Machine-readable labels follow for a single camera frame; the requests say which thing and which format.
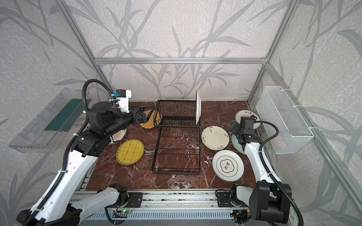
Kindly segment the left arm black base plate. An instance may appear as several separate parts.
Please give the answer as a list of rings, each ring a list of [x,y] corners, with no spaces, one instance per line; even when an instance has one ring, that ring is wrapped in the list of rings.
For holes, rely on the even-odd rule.
[[[143,198],[142,192],[121,193],[116,203],[110,207],[140,208]]]

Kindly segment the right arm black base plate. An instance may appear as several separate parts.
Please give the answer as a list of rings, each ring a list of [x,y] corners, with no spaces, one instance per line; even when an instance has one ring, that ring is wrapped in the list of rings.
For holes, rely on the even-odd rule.
[[[230,191],[217,189],[215,192],[217,198],[217,206],[219,208],[233,208],[235,205],[231,201]]]

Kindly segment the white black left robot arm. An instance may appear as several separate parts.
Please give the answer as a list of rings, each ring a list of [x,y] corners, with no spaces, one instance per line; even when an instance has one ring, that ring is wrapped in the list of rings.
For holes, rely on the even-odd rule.
[[[86,120],[73,135],[66,147],[62,168],[43,196],[31,209],[21,211],[16,221],[23,226],[77,226],[86,218],[108,206],[123,206],[129,196],[127,188],[114,184],[105,190],[81,201],[71,203],[71,198],[89,168],[98,160],[111,137],[132,124],[146,123],[145,107],[138,110],[129,107],[130,90],[112,92],[110,101],[88,107],[87,87],[91,83],[106,85],[96,79],[87,80],[82,88],[82,99]]]

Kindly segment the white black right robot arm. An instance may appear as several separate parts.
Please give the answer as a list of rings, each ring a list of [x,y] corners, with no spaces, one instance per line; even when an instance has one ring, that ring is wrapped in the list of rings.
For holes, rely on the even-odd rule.
[[[242,117],[240,121],[234,120],[229,127],[229,132],[236,137],[248,157],[256,180],[254,189],[248,195],[241,191],[241,186],[234,187],[235,200],[244,202],[249,207],[253,220],[265,221],[272,226],[288,223],[290,209],[294,209],[298,225],[303,226],[304,219],[292,198],[291,187],[282,183],[276,175],[264,150],[265,144],[278,136],[279,129],[271,122],[260,121],[275,130],[273,135],[261,140],[255,134],[256,123],[258,121],[253,116]]]

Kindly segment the white plate green text rim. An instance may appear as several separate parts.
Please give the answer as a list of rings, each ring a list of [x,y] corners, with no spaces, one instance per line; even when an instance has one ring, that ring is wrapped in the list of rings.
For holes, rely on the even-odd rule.
[[[201,118],[201,97],[198,91],[196,91],[196,124],[199,123]]]

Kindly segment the mint green flower plate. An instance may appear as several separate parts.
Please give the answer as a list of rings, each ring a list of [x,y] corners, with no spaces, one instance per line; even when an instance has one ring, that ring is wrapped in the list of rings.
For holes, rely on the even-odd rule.
[[[245,154],[242,145],[238,142],[238,139],[235,135],[232,135],[232,145],[238,152]]]

